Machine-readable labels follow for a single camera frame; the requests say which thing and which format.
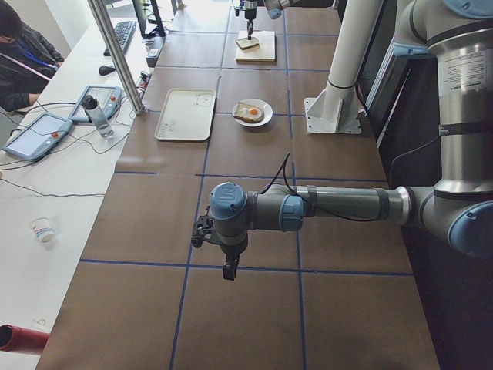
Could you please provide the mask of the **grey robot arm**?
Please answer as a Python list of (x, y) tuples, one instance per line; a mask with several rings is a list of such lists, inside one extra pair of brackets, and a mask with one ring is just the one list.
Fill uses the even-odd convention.
[(413, 224), (472, 257), (492, 255), (492, 3), (400, 1), (394, 54), (438, 61), (441, 179), (394, 190), (270, 183), (245, 192), (221, 183), (192, 244), (216, 244), (223, 277), (233, 280), (250, 230), (297, 231), (307, 217)]
[[(290, 6), (297, 3), (297, 0), (266, 0), (263, 1), (267, 13), (271, 19), (277, 19), (280, 17), (281, 12)], [(240, 7), (238, 12), (243, 11), (246, 19), (247, 38), (252, 39), (253, 36), (253, 21), (257, 17), (258, 1), (240, 1)]]

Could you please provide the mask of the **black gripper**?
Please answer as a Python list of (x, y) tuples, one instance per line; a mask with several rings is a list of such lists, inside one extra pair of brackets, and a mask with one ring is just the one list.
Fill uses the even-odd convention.
[(242, 241), (234, 245), (222, 245), (221, 251), (226, 255), (225, 264), (222, 267), (223, 278), (234, 281), (236, 269), (240, 263), (240, 255), (247, 249), (247, 242)]
[(253, 36), (253, 20), (257, 16), (257, 0), (244, 0), (244, 12), (247, 19), (247, 39), (251, 40)]

